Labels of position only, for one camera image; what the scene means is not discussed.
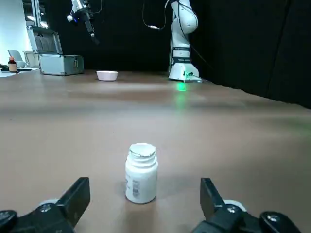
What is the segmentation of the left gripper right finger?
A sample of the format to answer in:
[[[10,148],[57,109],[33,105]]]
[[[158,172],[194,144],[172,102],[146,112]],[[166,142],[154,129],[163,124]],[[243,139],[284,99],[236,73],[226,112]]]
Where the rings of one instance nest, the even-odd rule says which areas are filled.
[[[237,203],[225,202],[210,178],[200,180],[200,205],[205,220],[193,233],[299,233],[286,215],[265,211],[255,217]]]

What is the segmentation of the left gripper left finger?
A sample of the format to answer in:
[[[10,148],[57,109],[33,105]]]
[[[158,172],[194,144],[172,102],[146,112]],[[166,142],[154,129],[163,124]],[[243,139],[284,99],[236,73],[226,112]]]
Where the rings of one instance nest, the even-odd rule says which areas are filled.
[[[26,215],[14,210],[1,210],[2,233],[73,233],[90,203],[88,177],[78,178],[55,202],[44,203]]]

